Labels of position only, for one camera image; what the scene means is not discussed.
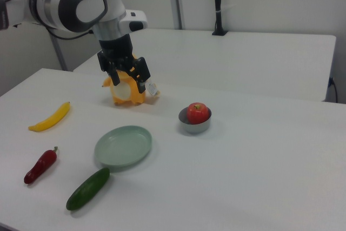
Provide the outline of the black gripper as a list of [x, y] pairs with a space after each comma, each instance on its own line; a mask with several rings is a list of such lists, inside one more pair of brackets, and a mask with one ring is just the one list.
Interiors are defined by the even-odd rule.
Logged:
[[98, 60], [102, 71], [106, 71], [113, 85], [120, 79], [117, 70], [129, 72], [135, 80], [140, 94], [144, 93], [145, 83], [150, 78], [150, 71], [144, 57], [134, 58], [132, 41], [129, 34], [111, 41], [99, 40], [102, 50], [98, 52]]

